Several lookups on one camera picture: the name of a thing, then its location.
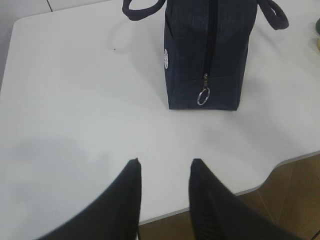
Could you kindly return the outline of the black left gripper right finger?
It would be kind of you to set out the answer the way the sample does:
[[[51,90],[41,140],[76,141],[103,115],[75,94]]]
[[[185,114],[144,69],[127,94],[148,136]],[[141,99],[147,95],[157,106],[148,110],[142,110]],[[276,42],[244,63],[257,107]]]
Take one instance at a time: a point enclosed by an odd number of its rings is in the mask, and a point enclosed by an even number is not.
[[[197,240],[296,240],[225,187],[202,159],[192,161],[189,213]]]

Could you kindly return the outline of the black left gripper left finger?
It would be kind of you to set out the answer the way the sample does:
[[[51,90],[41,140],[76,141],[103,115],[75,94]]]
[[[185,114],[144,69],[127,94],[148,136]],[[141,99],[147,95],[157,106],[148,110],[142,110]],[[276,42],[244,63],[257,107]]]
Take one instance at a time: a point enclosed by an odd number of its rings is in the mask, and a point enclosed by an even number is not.
[[[96,200],[41,239],[139,239],[141,199],[142,168],[138,159],[132,159]]]

